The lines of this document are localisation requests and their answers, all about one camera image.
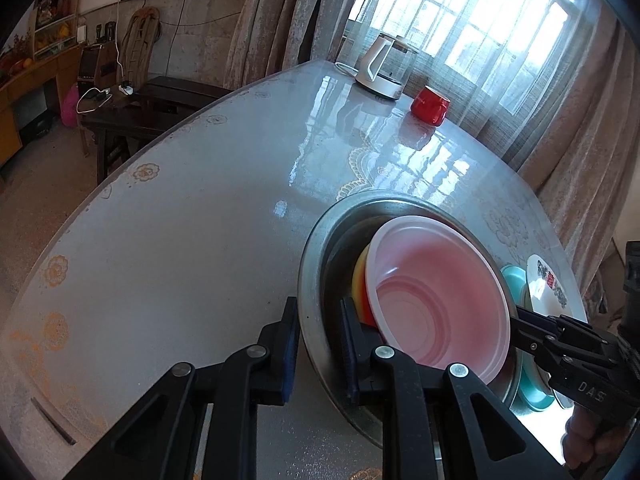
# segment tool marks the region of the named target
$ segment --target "pink bag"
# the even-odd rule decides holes
[[[80,100],[80,94],[78,92],[78,85],[74,84],[69,92],[66,93],[64,102],[62,103],[62,110],[60,111],[60,117],[62,118],[62,124],[69,128],[75,128],[78,126],[78,114],[76,113],[76,106]]]

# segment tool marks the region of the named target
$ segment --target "yellow bowl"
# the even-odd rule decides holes
[[[369,297],[367,296],[367,287],[364,277],[364,265],[367,261],[367,254],[369,253],[369,246],[367,245],[360,253],[356,266],[353,269],[353,277],[351,278],[351,296],[353,297],[353,303],[356,306],[358,313],[358,319],[361,323],[366,323],[370,326],[376,325],[376,320],[371,312],[371,306],[369,304]]]

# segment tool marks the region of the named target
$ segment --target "shelf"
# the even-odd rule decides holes
[[[69,40],[74,40],[75,38],[76,38],[75,36],[69,36],[68,38],[57,40],[51,44],[48,44],[46,47],[41,48],[40,50],[36,50],[36,52],[33,53],[33,57],[36,57],[38,54],[42,54],[43,52],[46,52],[47,50],[51,49],[54,46],[58,46],[60,44],[66,43]]]
[[[59,18],[59,19],[58,19],[58,20],[56,20],[55,22],[47,23],[47,25],[43,25],[42,27],[37,28],[37,29],[36,29],[36,34],[37,34],[38,32],[40,32],[41,30],[44,30],[45,28],[53,27],[54,25],[57,25],[57,24],[60,24],[60,23],[64,23],[64,22],[66,22],[66,21],[68,21],[68,20],[72,20],[72,19],[74,19],[75,17],[76,17],[76,15],[75,15],[75,14],[70,14],[70,15],[68,15],[68,16],[65,16],[64,18]]]

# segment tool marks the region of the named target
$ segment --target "window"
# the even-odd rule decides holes
[[[429,76],[454,71],[516,114],[558,42],[574,31],[581,1],[356,0],[350,20],[404,36],[433,58]]]

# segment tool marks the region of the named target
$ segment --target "finger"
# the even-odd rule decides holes
[[[576,404],[574,407],[574,414],[569,419],[571,423],[569,428],[574,433],[589,440],[596,432],[596,428],[600,423],[600,417],[595,413],[590,412],[586,408]]]
[[[575,469],[582,462],[588,462],[593,456],[593,445],[574,432],[569,432],[562,438],[562,454],[571,469]]]
[[[617,453],[625,445],[626,438],[630,433],[630,428],[614,428],[603,434],[595,444],[597,454]]]

